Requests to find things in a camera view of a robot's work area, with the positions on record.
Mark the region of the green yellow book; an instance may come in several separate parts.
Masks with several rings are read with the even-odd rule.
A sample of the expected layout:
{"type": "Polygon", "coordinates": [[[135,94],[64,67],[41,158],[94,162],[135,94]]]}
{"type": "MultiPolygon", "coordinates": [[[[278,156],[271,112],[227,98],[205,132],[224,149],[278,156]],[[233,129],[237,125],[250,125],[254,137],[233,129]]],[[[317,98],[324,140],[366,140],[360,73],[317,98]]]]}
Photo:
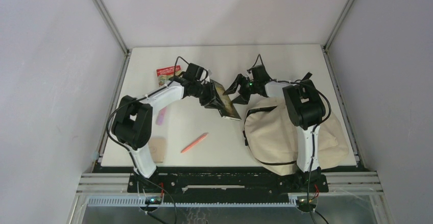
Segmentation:
{"type": "Polygon", "coordinates": [[[238,111],[236,110],[235,106],[233,105],[230,97],[228,95],[224,95],[224,92],[226,91],[224,86],[217,81],[212,80],[216,93],[218,94],[218,98],[221,100],[223,107],[218,109],[220,116],[224,119],[230,119],[235,121],[240,121],[241,116],[239,115],[238,111]]]}

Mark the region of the red comic book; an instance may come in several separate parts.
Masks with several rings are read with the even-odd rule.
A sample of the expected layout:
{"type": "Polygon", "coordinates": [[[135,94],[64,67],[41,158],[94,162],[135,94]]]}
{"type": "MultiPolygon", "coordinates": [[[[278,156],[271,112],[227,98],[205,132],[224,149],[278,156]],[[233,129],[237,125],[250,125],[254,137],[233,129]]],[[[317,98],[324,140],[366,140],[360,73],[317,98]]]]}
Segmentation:
{"type": "Polygon", "coordinates": [[[156,74],[158,85],[163,86],[166,82],[169,81],[171,77],[173,77],[174,75],[178,76],[181,71],[182,69],[180,65],[157,69],[156,74]]]}

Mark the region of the cream canvas student bag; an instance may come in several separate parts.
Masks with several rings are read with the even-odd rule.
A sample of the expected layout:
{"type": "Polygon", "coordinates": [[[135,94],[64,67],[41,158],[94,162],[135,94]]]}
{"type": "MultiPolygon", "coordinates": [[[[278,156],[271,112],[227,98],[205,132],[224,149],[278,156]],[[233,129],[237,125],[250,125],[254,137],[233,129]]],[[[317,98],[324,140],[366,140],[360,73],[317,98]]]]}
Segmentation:
{"type": "MultiPolygon", "coordinates": [[[[246,146],[261,166],[277,175],[308,174],[297,166],[297,132],[283,98],[266,97],[246,113],[243,129],[246,146]]],[[[338,166],[348,154],[341,123],[331,110],[328,119],[320,124],[318,133],[320,169],[338,166]]]]}

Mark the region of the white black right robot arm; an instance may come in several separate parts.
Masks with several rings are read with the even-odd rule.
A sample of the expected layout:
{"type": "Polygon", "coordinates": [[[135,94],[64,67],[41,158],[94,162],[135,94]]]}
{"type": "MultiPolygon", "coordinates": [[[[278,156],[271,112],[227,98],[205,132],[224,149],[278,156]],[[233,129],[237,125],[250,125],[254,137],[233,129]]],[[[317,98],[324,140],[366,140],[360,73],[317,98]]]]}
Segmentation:
{"type": "Polygon", "coordinates": [[[314,85],[308,73],[299,81],[276,80],[270,77],[263,64],[248,69],[252,78],[238,74],[224,95],[238,93],[234,104],[246,105],[252,94],[283,98],[291,123],[298,132],[297,166],[302,171],[295,177],[296,187],[309,191],[316,180],[310,173],[320,170],[318,160],[318,133],[320,124],[331,113],[329,100],[314,85]]]}

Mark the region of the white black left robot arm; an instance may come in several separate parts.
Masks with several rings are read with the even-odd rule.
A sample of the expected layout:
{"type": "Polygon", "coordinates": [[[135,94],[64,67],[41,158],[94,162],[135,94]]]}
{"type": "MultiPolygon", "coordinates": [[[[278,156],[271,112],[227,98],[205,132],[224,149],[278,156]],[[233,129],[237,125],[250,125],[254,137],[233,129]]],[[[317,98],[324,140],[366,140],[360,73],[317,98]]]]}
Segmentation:
{"type": "Polygon", "coordinates": [[[188,96],[197,98],[206,109],[224,106],[208,70],[190,63],[186,71],[173,75],[155,91],[142,97],[122,97],[118,108],[107,120],[107,135],[128,151],[135,172],[141,176],[140,186],[148,192],[155,191],[160,184],[159,177],[153,174],[156,164],[148,145],[153,117],[163,108],[188,96]]]}

